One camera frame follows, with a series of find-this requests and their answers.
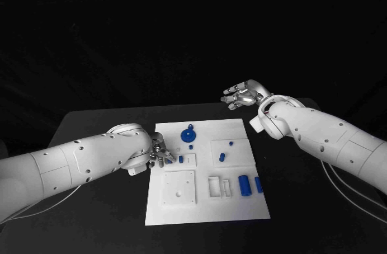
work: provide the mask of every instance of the black curtain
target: black curtain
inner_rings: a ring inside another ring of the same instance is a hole
[[[11,156],[47,146],[69,111],[218,102],[247,79],[387,139],[385,0],[0,4]]]

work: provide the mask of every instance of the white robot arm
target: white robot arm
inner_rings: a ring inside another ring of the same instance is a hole
[[[338,117],[306,108],[289,96],[273,95],[253,80],[237,84],[221,97],[234,110],[241,105],[259,106],[250,120],[253,129],[264,130],[274,139],[293,137],[300,149],[339,167],[387,194],[387,143]]]
[[[122,124],[105,134],[0,160],[0,222],[119,168],[135,175],[162,159],[175,160],[162,135],[149,136],[138,124]]]

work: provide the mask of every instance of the small blue part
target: small blue part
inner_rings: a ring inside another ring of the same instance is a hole
[[[249,177],[246,175],[241,175],[237,177],[239,179],[239,186],[240,186],[240,194],[241,196],[250,196],[251,195],[251,189],[250,189],[250,183],[249,183]]]
[[[260,185],[259,177],[256,177],[254,180],[256,180],[256,189],[257,189],[257,192],[262,193],[263,190],[262,190],[262,185]]]
[[[188,128],[181,132],[181,140],[187,143],[195,140],[194,126],[190,124]]]
[[[224,161],[224,157],[226,157],[226,154],[221,153],[221,154],[220,154],[220,158],[218,158],[218,160],[220,160],[221,162]]]

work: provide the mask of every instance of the black table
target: black table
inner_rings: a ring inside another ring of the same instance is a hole
[[[299,100],[318,108],[310,99]],[[75,111],[63,118],[49,146],[105,133],[122,123],[139,123],[152,132],[155,123],[241,118],[272,219],[145,226],[149,170],[136,176],[118,170],[85,184],[53,209],[8,222],[0,253],[387,252],[387,225],[342,198],[318,159],[292,138],[274,140],[254,132],[249,120],[256,110],[254,106],[230,111],[217,103]],[[377,198],[371,186],[361,188]],[[69,192],[43,200],[28,213]],[[368,203],[364,206],[380,214]]]

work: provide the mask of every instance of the robotic hand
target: robotic hand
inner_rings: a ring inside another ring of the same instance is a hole
[[[354,174],[387,194],[387,143],[338,117],[306,108],[289,96],[273,95],[253,80],[230,87],[221,97],[228,109],[257,105],[253,129],[274,139],[292,137],[300,149]]]
[[[0,160],[0,222],[119,168],[135,175],[146,164],[162,167],[167,159],[175,160],[162,135],[148,135],[138,124],[122,124],[105,134]]]

